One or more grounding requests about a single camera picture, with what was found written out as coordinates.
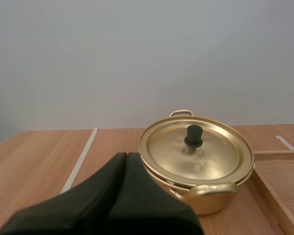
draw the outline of wooden tray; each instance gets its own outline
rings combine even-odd
[[[284,232],[294,235],[294,152],[255,154],[251,180]]]

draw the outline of white wall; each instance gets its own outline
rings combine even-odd
[[[294,0],[0,0],[0,131],[176,109],[294,122]]]

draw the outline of lid rim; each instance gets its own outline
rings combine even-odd
[[[147,155],[150,155],[150,152],[146,152],[147,148],[144,146],[144,149],[142,148],[142,143],[144,141],[146,141],[149,136],[146,136],[146,134],[152,134],[153,132],[151,132],[150,130],[153,128],[154,130],[157,129],[157,127],[159,127],[159,124],[166,124],[166,123],[172,123],[174,121],[195,121],[198,123],[208,123],[209,125],[216,125],[218,128],[223,129],[229,133],[231,133],[235,138],[237,138],[238,140],[240,140],[240,144],[245,148],[244,149],[244,156],[242,157],[243,159],[245,159],[245,170],[241,170],[240,173],[235,173],[235,170],[233,170],[232,172],[230,172],[227,175],[224,175],[222,177],[219,178],[215,178],[215,179],[205,179],[205,180],[199,180],[199,179],[186,179],[185,181],[183,179],[185,179],[185,177],[180,177],[177,176],[176,178],[174,177],[174,174],[172,174],[171,172],[165,170],[165,169],[161,169],[161,167],[159,166],[159,164],[157,163],[153,163],[152,165],[150,165],[150,162],[154,161],[153,158],[151,156],[146,157]],[[253,168],[253,164],[254,164],[254,155],[253,155],[253,151],[251,149],[251,146],[249,145],[249,143],[247,142],[247,140],[240,134],[238,133],[235,129],[233,129],[232,127],[225,125],[224,123],[221,123],[219,121],[215,121],[212,119],[207,119],[207,118],[202,118],[202,117],[196,117],[196,116],[181,116],[181,117],[170,117],[170,118],[166,118],[163,120],[160,120],[152,125],[150,125],[149,127],[147,127],[143,133],[140,136],[140,140],[139,140],[139,152],[141,154],[141,158],[144,162],[144,165],[146,168],[149,169],[150,172],[152,172],[156,177],[162,178],[163,180],[169,180],[169,181],[173,181],[179,185],[185,186],[185,187],[194,187],[196,185],[203,185],[203,184],[213,184],[213,183],[228,183],[228,182],[233,182],[233,183],[237,183],[239,181],[241,181],[242,179],[244,179],[252,170]]]

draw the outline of pot lid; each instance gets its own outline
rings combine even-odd
[[[189,116],[174,117],[184,113]],[[139,151],[151,173],[183,186],[239,182],[254,164],[251,147],[237,131],[189,110],[148,127]]]

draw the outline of wood grain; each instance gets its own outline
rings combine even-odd
[[[294,124],[274,125],[281,136],[294,147]]]
[[[117,152],[138,151],[143,129],[98,130],[74,185],[100,169]],[[241,192],[219,213],[200,218],[206,235],[282,235],[272,213],[251,182],[242,185]]]
[[[274,125],[232,126],[249,142],[254,151],[289,150],[275,136],[285,136]]]
[[[0,227],[18,209],[60,193],[91,132],[32,131],[0,145]]]
[[[294,235],[294,153],[258,154],[252,181],[284,231]]]

